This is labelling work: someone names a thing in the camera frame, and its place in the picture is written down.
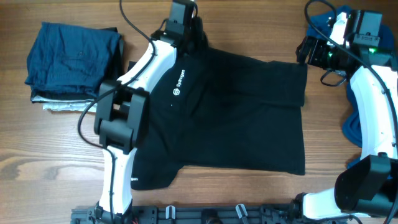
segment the black bracket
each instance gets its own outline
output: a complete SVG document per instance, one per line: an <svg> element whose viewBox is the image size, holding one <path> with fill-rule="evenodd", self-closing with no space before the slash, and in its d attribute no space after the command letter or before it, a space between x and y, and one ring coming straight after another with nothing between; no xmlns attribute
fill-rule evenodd
<svg viewBox="0 0 398 224"><path fill-rule="evenodd" d="M89 209L73 209L70 224L95 224L94 207Z"/></svg>
<svg viewBox="0 0 398 224"><path fill-rule="evenodd" d="M303 194L297 196L295 200L300 200ZM245 206L239 204L237 207L174 207L158 208L155 206L133 206L131 210L125 214L116 215L117 224L205 224L209 222L208 215L213 214L214 223L232 224L232 223L248 223L248 224L346 224L346 220L339 221L320 221L309 220L302 215L291 216L293 204L264 204L262 206ZM98 205L87 210L72 210L71 224L90 223L89 214L94 214L101 222L110 223L109 213L101 210Z"/></svg>
<svg viewBox="0 0 398 224"><path fill-rule="evenodd" d="M116 81L104 81L99 95L120 85ZM149 93L144 90L122 88L98 102L94 132L104 148L115 146L127 155L147 131L147 105Z"/></svg>
<svg viewBox="0 0 398 224"><path fill-rule="evenodd" d="M166 20L165 30L157 30L151 38L161 40L176 47L179 53L188 49L192 39L192 14L197 5L191 0L173 0L170 16Z"/></svg>
<svg viewBox="0 0 398 224"><path fill-rule="evenodd" d="M388 158L385 152L365 157L338 176L335 185L338 208L345 213L387 216L396 197L397 172L398 160Z"/></svg>

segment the folded blue shirt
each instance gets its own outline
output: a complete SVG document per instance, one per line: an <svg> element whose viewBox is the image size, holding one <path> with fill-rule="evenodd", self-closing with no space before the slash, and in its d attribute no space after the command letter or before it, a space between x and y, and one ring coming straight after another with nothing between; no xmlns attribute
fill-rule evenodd
<svg viewBox="0 0 398 224"><path fill-rule="evenodd" d="M32 91L96 96L120 37L108 30L43 22L27 58L25 84Z"/></svg>

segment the cable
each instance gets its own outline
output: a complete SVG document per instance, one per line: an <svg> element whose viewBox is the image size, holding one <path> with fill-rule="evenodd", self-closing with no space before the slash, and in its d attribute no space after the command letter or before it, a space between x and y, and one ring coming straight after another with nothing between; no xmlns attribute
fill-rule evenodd
<svg viewBox="0 0 398 224"><path fill-rule="evenodd" d="M163 20L163 22L162 22L162 24L160 25L160 28L159 28L158 30L161 30L161 29L163 28L164 23L167 22L168 19L169 19L169 18L166 18L166 19Z"/></svg>
<svg viewBox="0 0 398 224"><path fill-rule="evenodd" d="M195 17L198 17L198 5L194 4L193 7L195 8Z"/></svg>
<svg viewBox="0 0 398 224"><path fill-rule="evenodd" d="M356 217L355 215L346 215L343 217L336 217L336 218L322 218L319 220L312 220L310 223L323 223L323 222L328 222L328 221L340 221L340 220L347 220L347 219L349 219L350 221L354 219L358 222L358 224L362 224L361 220L358 217Z"/></svg>
<svg viewBox="0 0 398 224"><path fill-rule="evenodd" d="M327 72L325 72L325 74L323 74L321 76L321 83L324 84L325 86L330 86L330 87L337 87L340 86L341 84L343 84L347 78L343 77L340 81L338 81L336 84L330 84L330 83L325 83L323 80L331 73L330 70L328 70Z"/></svg>
<svg viewBox="0 0 398 224"><path fill-rule="evenodd" d="M350 40L350 38L355 35L354 32L349 33L346 38L344 38L344 43L343 43L343 47L346 48L346 42Z"/></svg>
<svg viewBox="0 0 398 224"><path fill-rule="evenodd" d="M398 138L398 119L397 119L397 112L394 106L394 103L392 101L392 97L391 97L391 93L389 91L389 89L387 88L386 84L383 82L382 78L377 74L377 72L370 66L368 65L366 62L364 62L362 59L360 59L358 56L356 56L355 54L351 53L349 50L343 48L342 46L340 46L339 44L337 44L335 41L333 41L332 39L330 39L329 37L327 37L325 34L323 34L316 26L315 24L311 21L310 16L308 15L308 7L309 5L311 5L311 3L313 2L321 2L323 4L326 4L327 6L329 6L332 10L333 13L335 15L334 20L336 20L337 18L337 12L336 9L333 7L332 4L328 3L325 0L309 0L308 3L306 3L305 7L304 7L304 15L305 18L308 22L308 24L310 24L310 26L316 31L318 32L323 38L325 38L326 40L328 40L329 42L331 42L335 47L339 48L340 50L342 50L344 53L348 54L349 56L353 57L355 60L357 60L359 63L361 63L365 68L369 69L369 71L374 75L374 77L379 81L380 86L382 87L382 89L384 90L384 94L387 97L390 109L391 109L391 113L392 113L392 121L394 123L394 133L395 133L395 137ZM388 224L391 222L392 218L394 217L394 215L396 214L398 209L398 184L397 184L397 192L396 192L396 198L394 200L394 203L392 204L392 207L390 209L390 212L386 218L386 220L384 221L384 224Z"/></svg>
<svg viewBox="0 0 398 224"><path fill-rule="evenodd" d="M83 133L81 132L81 124L83 122L83 118L86 116L88 110L94 106L97 102L99 102L100 100L102 100L105 96L108 96L111 93L114 93L115 91L119 91L125 87L127 87L129 84L131 84L133 81L135 81L137 79L137 77L149 66L149 64L152 62L152 60L154 59L155 55L156 55L156 48L155 48L155 44L152 41L151 38L149 38L147 35L145 35L145 33L143 33L140 29L138 29L132 22L130 22L130 20L126 17L126 15L124 14L123 11L123 7L122 7L122 0L119 1L119 7L120 7L120 12L124 18L124 20L132 27L134 28L138 33L140 33L143 37L145 37L145 39L148 40L148 42L151 44L152 46L152 55L150 56L150 59L148 60L148 62L143 66L143 68L137 72L136 75L134 75L128 82L126 82L123 85L119 85L116 88L113 88L112 90L109 90L105 93L103 93L102 95L100 95L97 99L93 100L81 113L78 123L77 123L77 131L79 136L82 138L82 140L84 140L85 142L87 142L88 144L98 147L98 148L103 148L101 145L99 144L95 144L93 142L90 142L89 140L87 140ZM111 222L114 222L114 217L113 217L113 179L114 179L114 167L115 167L115 157L113 155L113 153L109 150L109 149L104 149L105 151L109 152L112 158L112 171L111 171L111 185L109 187L109 207L110 207L110 213L111 213Z"/></svg>

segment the logo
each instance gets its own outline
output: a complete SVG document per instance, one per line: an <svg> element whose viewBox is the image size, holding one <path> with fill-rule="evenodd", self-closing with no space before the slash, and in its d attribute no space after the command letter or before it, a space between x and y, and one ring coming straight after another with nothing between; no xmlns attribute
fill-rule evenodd
<svg viewBox="0 0 398 224"><path fill-rule="evenodd" d="M174 94L175 96L178 96L178 95L180 94L180 90L179 90L178 88L175 88L175 89L173 90L173 94Z"/></svg>
<svg viewBox="0 0 398 224"><path fill-rule="evenodd" d="M185 75L185 70L183 69L181 71L180 78L178 79L177 87L180 87L182 85L182 79L184 78L184 75Z"/></svg>

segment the white cloth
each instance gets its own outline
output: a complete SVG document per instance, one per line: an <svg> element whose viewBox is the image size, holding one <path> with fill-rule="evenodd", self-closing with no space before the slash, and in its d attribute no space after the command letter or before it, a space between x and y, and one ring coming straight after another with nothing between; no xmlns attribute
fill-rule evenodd
<svg viewBox="0 0 398 224"><path fill-rule="evenodd" d="M86 100L53 100L53 99L48 99L42 96L35 96L30 99L32 102L55 102L55 103L82 103L85 101L93 101L93 99L86 99Z"/></svg>
<svg viewBox="0 0 398 224"><path fill-rule="evenodd" d="M73 103L73 102L50 102L43 104L43 110L52 111L83 111L91 102ZM88 111L96 112L97 104L94 104Z"/></svg>

